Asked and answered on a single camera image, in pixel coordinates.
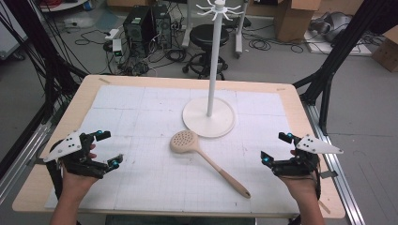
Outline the black computer tower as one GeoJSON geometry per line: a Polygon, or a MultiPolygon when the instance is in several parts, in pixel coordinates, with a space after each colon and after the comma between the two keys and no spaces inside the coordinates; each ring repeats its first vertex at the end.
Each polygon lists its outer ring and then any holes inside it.
{"type": "Polygon", "coordinates": [[[149,54],[149,42],[154,37],[150,6],[134,6],[123,22],[130,49],[140,56],[149,54]]]}
{"type": "Polygon", "coordinates": [[[167,6],[153,6],[152,15],[158,45],[164,49],[170,49],[172,47],[171,18],[167,6]]]}

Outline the white utensil rack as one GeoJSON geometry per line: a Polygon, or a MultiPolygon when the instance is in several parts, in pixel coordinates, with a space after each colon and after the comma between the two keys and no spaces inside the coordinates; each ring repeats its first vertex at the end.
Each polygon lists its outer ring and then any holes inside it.
{"type": "Polygon", "coordinates": [[[225,0],[207,0],[208,7],[205,15],[212,13],[213,47],[210,62],[210,79],[207,97],[199,97],[188,102],[182,112],[183,122],[189,132],[204,138],[220,138],[229,133],[236,123],[236,115],[231,105],[223,99],[215,97],[217,65],[220,51],[220,40],[222,33],[222,19],[229,20],[228,13],[239,15],[237,7],[227,7],[225,0]]]}

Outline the person's left hand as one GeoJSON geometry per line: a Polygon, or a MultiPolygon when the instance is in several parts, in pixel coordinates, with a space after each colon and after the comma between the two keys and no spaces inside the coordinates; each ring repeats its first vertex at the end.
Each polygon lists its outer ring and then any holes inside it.
{"type": "Polygon", "coordinates": [[[60,201],[80,202],[98,178],[68,172],[62,164],[63,190],[60,201]]]}

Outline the grey headset device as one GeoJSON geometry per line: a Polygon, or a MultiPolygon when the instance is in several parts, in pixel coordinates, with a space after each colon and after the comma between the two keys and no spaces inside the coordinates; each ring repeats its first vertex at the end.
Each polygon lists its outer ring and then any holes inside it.
{"type": "Polygon", "coordinates": [[[315,31],[327,42],[333,42],[346,29],[351,20],[352,17],[343,12],[326,12],[321,17],[311,20],[308,30],[315,31]]]}

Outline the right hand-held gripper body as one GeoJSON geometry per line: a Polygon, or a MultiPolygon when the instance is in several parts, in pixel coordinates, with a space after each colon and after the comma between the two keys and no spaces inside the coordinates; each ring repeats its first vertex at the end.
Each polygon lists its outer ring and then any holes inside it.
{"type": "Polygon", "coordinates": [[[342,154],[344,151],[329,143],[307,134],[300,138],[296,136],[295,155],[288,160],[275,160],[271,168],[276,176],[304,176],[311,174],[319,162],[318,154],[342,154]]]}

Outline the white stand leg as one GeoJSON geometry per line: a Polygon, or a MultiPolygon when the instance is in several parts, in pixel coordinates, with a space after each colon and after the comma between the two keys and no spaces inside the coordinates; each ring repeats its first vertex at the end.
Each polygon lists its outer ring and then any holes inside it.
{"type": "Polygon", "coordinates": [[[184,37],[183,37],[182,43],[181,43],[181,46],[184,49],[188,48],[189,44],[190,44],[190,33],[192,30],[192,20],[191,20],[192,4],[193,4],[193,0],[187,0],[187,23],[186,23],[184,37]]]}
{"type": "Polygon", "coordinates": [[[235,47],[236,58],[239,58],[243,53],[242,30],[243,30],[243,25],[248,5],[249,5],[249,0],[243,0],[242,13],[239,15],[238,26],[236,30],[236,47],[235,47]]]}

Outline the person's right hand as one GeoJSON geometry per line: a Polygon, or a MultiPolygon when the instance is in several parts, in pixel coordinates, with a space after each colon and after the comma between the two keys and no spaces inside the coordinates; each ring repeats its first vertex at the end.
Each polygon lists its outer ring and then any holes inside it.
{"type": "Polygon", "coordinates": [[[316,195],[317,180],[314,173],[304,176],[280,176],[282,182],[297,204],[318,203],[316,195]]]}

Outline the aluminium rail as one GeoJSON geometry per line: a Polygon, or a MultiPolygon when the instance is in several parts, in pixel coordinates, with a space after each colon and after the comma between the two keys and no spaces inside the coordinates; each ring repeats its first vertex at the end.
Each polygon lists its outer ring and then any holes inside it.
{"type": "Polygon", "coordinates": [[[28,167],[36,153],[41,149],[45,140],[52,130],[52,123],[39,124],[27,134],[22,143],[21,152],[17,155],[10,167],[6,169],[4,176],[0,179],[0,205],[4,203],[8,194],[12,192],[15,184],[28,167]]]}
{"type": "MultiPolygon", "coordinates": [[[[321,127],[318,125],[320,121],[320,115],[318,109],[315,106],[309,106],[303,104],[303,108],[307,113],[310,124],[312,125],[314,134],[320,140],[331,143],[328,134],[324,134],[321,127]]],[[[366,225],[359,206],[355,200],[355,197],[348,185],[347,179],[344,174],[344,170],[336,154],[326,153],[323,156],[328,169],[332,172],[337,172],[337,175],[332,178],[334,186],[339,194],[339,198],[343,204],[345,215],[348,218],[350,225],[366,225]]]]}

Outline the black metal frame stand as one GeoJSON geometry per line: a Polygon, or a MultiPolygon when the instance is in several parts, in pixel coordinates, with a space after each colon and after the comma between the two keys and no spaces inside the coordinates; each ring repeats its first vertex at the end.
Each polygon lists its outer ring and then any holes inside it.
{"type": "Polygon", "coordinates": [[[390,7],[394,0],[363,0],[352,21],[337,41],[334,48],[322,64],[312,75],[305,77],[293,85],[300,88],[308,84],[308,88],[299,97],[307,106],[314,106],[319,96],[322,96],[317,125],[322,133],[327,135],[329,112],[329,98],[332,80],[335,73],[351,53],[365,31],[374,23],[382,12],[390,7]]]}
{"type": "Polygon", "coordinates": [[[15,37],[28,54],[37,74],[44,78],[45,101],[40,112],[42,113],[42,122],[45,123],[54,115],[55,102],[61,97],[73,96],[79,88],[79,84],[74,80],[72,74],[83,79],[88,73],[75,67],[59,54],[33,5],[28,0],[2,0],[0,1],[1,6],[8,7],[35,49],[33,52],[12,25],[7,22],[6,17],[0,13],[0,23],[15,37]]]}

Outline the small cardboard box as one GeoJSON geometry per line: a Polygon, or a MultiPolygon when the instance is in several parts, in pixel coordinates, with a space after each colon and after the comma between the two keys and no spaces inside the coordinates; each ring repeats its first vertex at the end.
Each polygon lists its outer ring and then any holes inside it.
{"type": "Polygon", "coordinates": [[[389,72],[398,72],[398,24],[384,34],[385,40],[372,58],[389,72]]]}

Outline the small white device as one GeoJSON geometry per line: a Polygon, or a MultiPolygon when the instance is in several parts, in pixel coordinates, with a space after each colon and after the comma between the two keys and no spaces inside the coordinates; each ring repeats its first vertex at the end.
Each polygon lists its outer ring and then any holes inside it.
{"type": "Polygon", "coordinates": [[[113,54],[115,57],[121,57],[123,55],[122,42],[121,42],[120,38],[113,40],[112,48],[113,48],[113,54]]]}

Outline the beige slotted spoon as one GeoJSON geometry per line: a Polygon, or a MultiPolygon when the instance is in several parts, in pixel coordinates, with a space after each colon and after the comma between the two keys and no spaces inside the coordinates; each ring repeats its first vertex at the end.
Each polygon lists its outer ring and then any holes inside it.
{"type": "Polygon", "coordinates": [[[217,165],[200,147],[198,135],[191,130],[182,130],[176,133],[170,141],[170,149],[179,154],[196,152],[198,153],[226,182],[241,196],[251,198],[251,193],[232,175],[217,165]]]}

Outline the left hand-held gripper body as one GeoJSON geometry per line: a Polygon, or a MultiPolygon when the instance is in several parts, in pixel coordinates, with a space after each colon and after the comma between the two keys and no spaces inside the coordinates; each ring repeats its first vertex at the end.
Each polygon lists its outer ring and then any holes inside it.
{"type": "Polygon", "coordinates": [[[49,163],[60,159],[69,173],[102,179],[108,166],[89,157],[93,141],[89,133],[73,131],[64,140],[54,144],[43,161],[49,163]]]}

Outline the black round stool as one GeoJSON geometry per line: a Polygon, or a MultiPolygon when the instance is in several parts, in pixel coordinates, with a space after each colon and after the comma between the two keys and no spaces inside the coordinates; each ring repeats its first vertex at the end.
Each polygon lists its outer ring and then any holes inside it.
{"type": "MultiPolygon", "coordinates": [[[[199,47],[203,52],[196,53],[190,61],[182,68],[182,72],[188,73],[189,70],[198,74],[198,79],[209,77],[211,67],[212,43],[213,43],[213,24],[201,24],[190,31],[191,42],[199,47]]],[[[229,33],[222,27],[220,47],[224,46],[229,40],[229,33]]],[[[228,69],[225,60],[218,58],[217,75],[225,80],[223,71],[228,69]]]]}

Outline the white grid mat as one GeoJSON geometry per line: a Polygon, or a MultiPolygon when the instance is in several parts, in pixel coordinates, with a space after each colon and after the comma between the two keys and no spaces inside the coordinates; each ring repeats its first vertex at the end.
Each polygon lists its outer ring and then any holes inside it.
{"type": "Polygon", "coordinates": [[[290,157],[290,144],[278,138],[289,129],[277,94],[219,90],[237,120],[231,132],[203,139],[207,156],[235,177],[251,193],[238,194],[196,153],[176,154],[169,142],[184,129],[182,111],[198,89],[104,85],[97,92],[84,121],[83,132],[108,130],[98,142],[100,161],[117,155],[124,160],[84,197],[89,210],[206,214],[289,214],[297,207],[284,184],[264,166],[260,154],[290,157]]]}

